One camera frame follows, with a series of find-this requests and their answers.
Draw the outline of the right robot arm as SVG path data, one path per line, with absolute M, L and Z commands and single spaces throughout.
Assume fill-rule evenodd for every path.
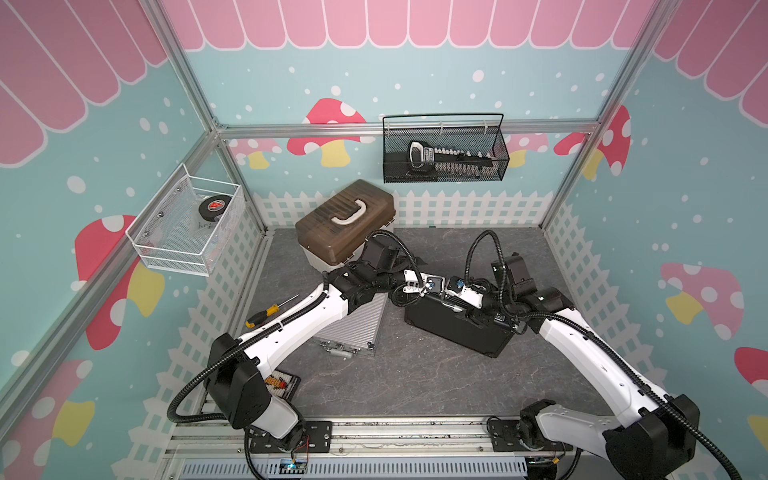
M 537 289 L 522 257 L 504 256 L 494 231 L 475 238 L 466 271 L 485 238 L 491 238 L 496 251 L 491 267 L 497 285 L 470 275 L 454 277 L 442 292 L 448 305 L 462 306 L 472 317 L 499 320 L 517 335 L 539 335 L 571 362 L 611 410 L 608 416 L 597 416 L 540 400 L 520 415 L 525 446 L 536 448 L 544 441 L 569 444 L 606 459 L 625 479 L 664 479 L 702 446 L 729 478 L 740 478 L 734 463 L 700 430 L 697 405 L 685 395 L 669 395 L 629 365 L 559 290 Z

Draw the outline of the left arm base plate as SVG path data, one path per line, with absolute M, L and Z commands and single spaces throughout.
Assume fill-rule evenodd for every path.
M 332 427 L 331 421 L 303 421 L 283 439 L 277 439 L 266 431 L 251 427 L 248 451 L 254 454 L 329 453 Z

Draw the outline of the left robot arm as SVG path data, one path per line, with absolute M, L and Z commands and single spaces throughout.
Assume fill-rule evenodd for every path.
M 322 275 L 306 298 L 284 314 L 234 338 L 218 337 L 207 367 L 171 400 L 167 418 L 175 424 L 225 420 L 235 430 L 263 433 L 288 451 L 306 436 L 303 416 L 267 389 L 265 379 L 294 350 L 325 327 L 347 317 L 380 293 L 409 305 L 439 295 L 444 279 L 420 271 L 399 237 L 374 231 L 362 256 Z

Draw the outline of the black poker case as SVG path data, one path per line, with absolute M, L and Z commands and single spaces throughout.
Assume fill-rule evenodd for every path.
M 405 321 L 490 358 L 498 357 L 515 336 L 498 315 L 477 309 L 456 312 L 436 300 L 420 300 L 405 308 Z

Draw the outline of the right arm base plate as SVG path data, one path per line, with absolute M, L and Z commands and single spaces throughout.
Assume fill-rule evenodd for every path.
M 485 429 L 490 437 L 493 451 L 496 453 L 550 452 L 562 454 L 573 450 L 572 446 L 562 442 L 545 440 L 533 434 L 527 436 L 528 427 L 521 427 L 518 418 L 490 416 L 485 421 Z

